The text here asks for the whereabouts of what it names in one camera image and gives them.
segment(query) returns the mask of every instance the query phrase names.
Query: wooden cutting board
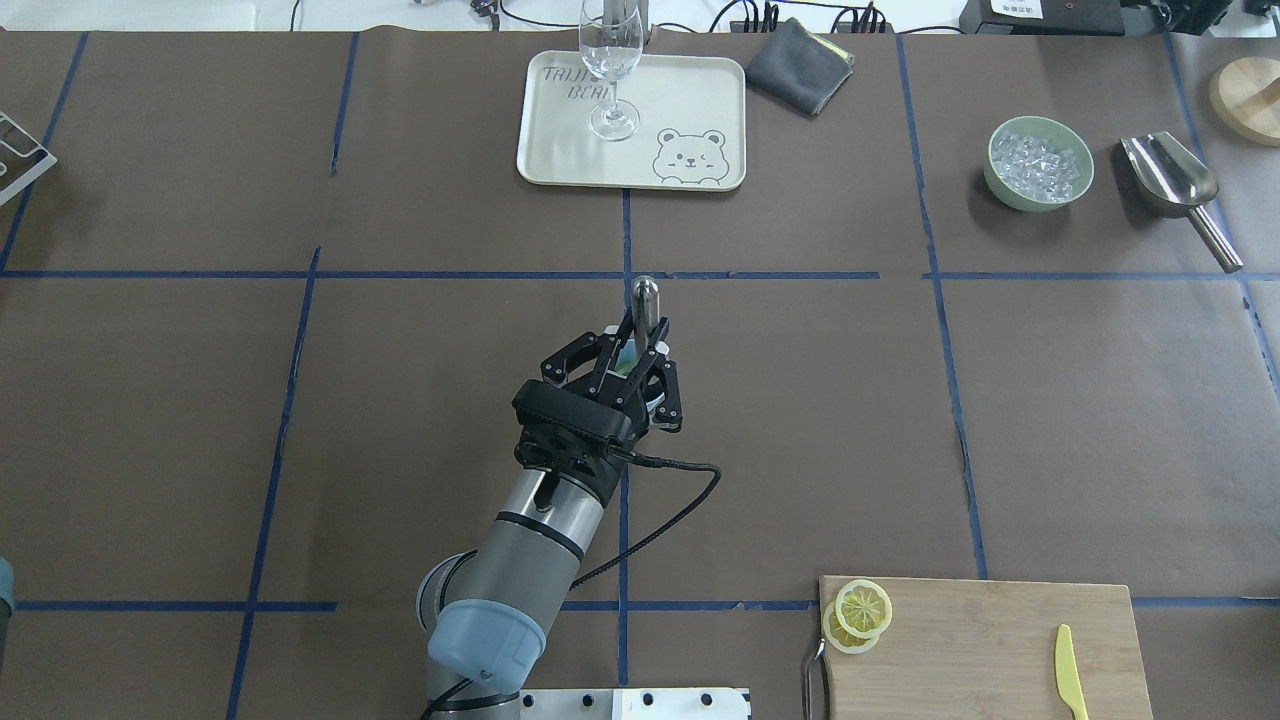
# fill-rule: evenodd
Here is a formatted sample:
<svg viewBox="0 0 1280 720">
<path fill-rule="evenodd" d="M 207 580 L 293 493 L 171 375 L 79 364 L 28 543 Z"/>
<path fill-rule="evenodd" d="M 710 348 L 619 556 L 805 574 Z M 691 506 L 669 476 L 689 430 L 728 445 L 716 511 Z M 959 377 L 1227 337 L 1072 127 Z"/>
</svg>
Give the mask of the wooden cutting board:
<svg viewBox="0 0 1280 720">
<path fill-rule="evenodd" d="M 822 606 L 851 579 L 823 575 Z M 827 648 L 832 720 L 1071 720 L 1053 676 L 1062 623 L 1089 717 L 1152 720 L 1129 588 L 870 579 L 893 621 L 869 652 Z"/>
</svg>

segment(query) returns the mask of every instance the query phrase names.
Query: lemon slice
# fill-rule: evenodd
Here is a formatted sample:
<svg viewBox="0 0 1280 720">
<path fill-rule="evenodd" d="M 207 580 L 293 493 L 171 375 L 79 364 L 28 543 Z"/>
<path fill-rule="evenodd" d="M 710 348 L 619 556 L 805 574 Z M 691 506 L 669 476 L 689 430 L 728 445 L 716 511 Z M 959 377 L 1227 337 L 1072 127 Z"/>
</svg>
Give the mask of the lemon slice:
<svg viewBox="0 0 1280 720">
<path fill-rule="evenodd" d="M 832 601 L 836 621 L 855 638 L 878 637 L 893 621 L 893 603 L 884 588 L 870 580 L 851 580 Z"/>
<path fill-rule="evenodd" d="M 849 630 L 840 626 L 840 621 L 836 620 L 836 603 L 828 603 L 826 610 L 822 611 L 822 635 L 827 638 L 827 642 L 832 644 L 840 652 L 846 655 L 860 655 L 868 650 L 876 647 L 876 641 L 879 638 L 863 639 L 855 638 L 849 634 Z"/>
</svg>

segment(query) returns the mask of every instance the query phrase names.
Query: yellow knife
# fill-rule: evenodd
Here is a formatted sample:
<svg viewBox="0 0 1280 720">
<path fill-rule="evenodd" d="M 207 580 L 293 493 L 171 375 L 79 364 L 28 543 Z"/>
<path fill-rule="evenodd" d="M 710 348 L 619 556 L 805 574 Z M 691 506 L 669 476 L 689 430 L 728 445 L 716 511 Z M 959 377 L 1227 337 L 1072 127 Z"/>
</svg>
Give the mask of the yellow knife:
<svg viewBox="0 0 1280 720">
<path fill-rule="evenodd" d="M 1057 675 L 1057 694 L 1071 708 L 1075 720 L 1089 720 L 1084 710 L 1084 689 L 1075 669 L 1075 646 L 1071 644 L 1070 625 L 1057 626 L 1057 644 L 1053 647 L 1053 674 Z"/>
</svg>

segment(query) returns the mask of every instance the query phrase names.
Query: white label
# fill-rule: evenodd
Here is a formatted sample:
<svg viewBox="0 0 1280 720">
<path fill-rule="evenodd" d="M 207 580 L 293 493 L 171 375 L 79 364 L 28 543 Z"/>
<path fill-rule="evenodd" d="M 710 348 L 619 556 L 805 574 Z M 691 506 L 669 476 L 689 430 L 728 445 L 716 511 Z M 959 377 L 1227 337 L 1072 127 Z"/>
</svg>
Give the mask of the white label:
<svg viewBox="0 0 1280 720">
<path fill-rule="evenodd" d="M 991 12 L 998 15 L 1014 18 L 1029 18 L 1043 20 L 1044 9 L 1041 0 L 991 0 Z"/>
</svg>

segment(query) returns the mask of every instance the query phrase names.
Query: bear drawing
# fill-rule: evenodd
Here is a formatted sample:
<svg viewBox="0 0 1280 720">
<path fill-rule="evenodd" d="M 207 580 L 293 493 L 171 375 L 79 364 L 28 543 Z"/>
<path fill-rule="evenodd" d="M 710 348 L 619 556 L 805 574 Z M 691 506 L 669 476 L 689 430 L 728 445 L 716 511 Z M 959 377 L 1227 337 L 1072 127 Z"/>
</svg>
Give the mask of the bear drawing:
<svg viewBox="0 0 1280 720">
<path fill-rule="evenodd" d="M 663 184 L 719 184 L 728 176 L 724 133 L 680 135 L 667 128 L 658 133 L 658 156 L 653 172 Z"/>
</svg>

